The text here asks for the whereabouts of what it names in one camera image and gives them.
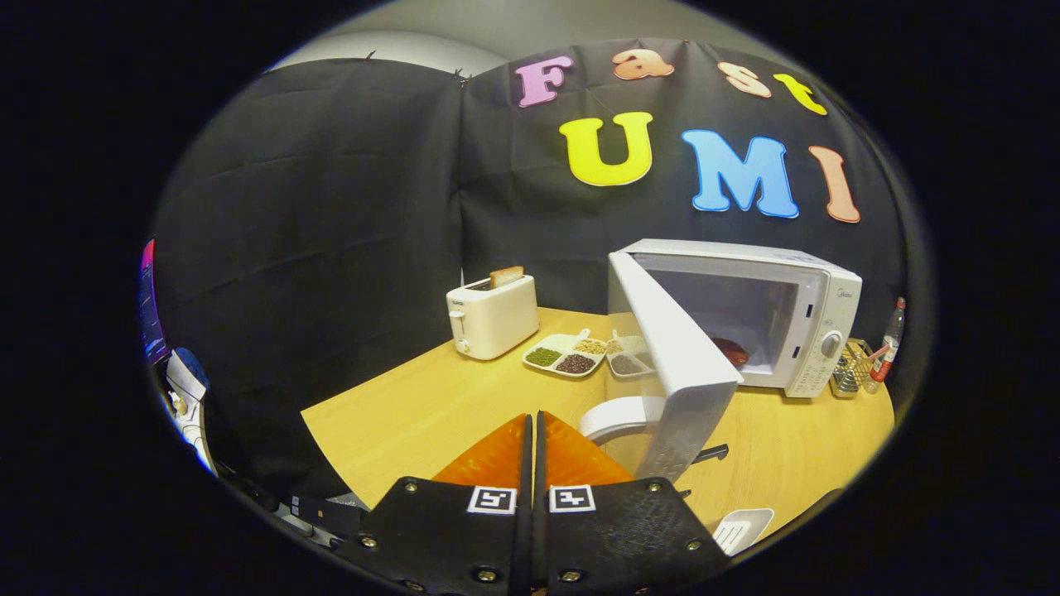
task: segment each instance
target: tabletop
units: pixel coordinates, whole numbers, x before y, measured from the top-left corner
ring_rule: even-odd
[[[401,476],[430,478],[497,426],[519,414],[547,410],[578,427],[602,403],[606,363],[582,379],[541,372],[523,353],[553,333],[606,340],[605,315],[538,309],[541,328],[489,362],[463,356],[453,341],[421,354],[302,411],[310,432],[346,484],[374,507]],[[695,463],[675,483],[713,531],[736,509],[770,508],[765,538],[848,484],[894,427],[886,387],[814,399],[780,389],[740,387],[704,448],[726,443],[725,459]]]

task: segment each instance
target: letter m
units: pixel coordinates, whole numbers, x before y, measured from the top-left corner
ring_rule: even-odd
[[[747,158],[741,160],[713,130],[685,130],[681,138],[695,150],[700,168],[700,194],[692,206],[701,211],[727,211],[729,199],[722,192],[722,180],[732,191],[732,199],[746,211],[762,187],[762,198],[756,205],[765,215],[796,217],[798,206],[792,200],[784,171],[784,145],[767,137],[755,137],[747,147]]]

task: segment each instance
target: microwave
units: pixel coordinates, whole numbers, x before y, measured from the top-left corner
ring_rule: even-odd
[[[636,477],[675,480],[738,386],[820,396],[861,296],[858,275],[797,250],[641,240],[607,261],[606,401],[579,430]]]

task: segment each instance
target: microwave control panel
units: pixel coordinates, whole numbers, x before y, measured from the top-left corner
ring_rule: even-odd
[[[829,271],[822,320],[798,373],[784,387],[789,398],[816,398],[828,386],[828,378],[835,370],[849,339],[861,285],[861,278],[853,274]]]
[[[823,320],[817,338],[810,347],[802,364],[801,373],[784,389],[789,398],[816,398],[828,385],[828,376],[835,370],[835,364],[843,353],[846,336],[831,319]]]

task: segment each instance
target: red item in microwave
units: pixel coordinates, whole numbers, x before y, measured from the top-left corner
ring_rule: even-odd
[[[736,341],[732,341],[731,339],[722,339],[720,337],[711,337],[710,339],[714,343],[714,346],[718,346],[718,349],[725,354],[725,357],[729,360],[729,363],[731,363],[732,366],[743,366],[747,364],[747,358],[750,356],[747,354],[747,351],[741,348]]]

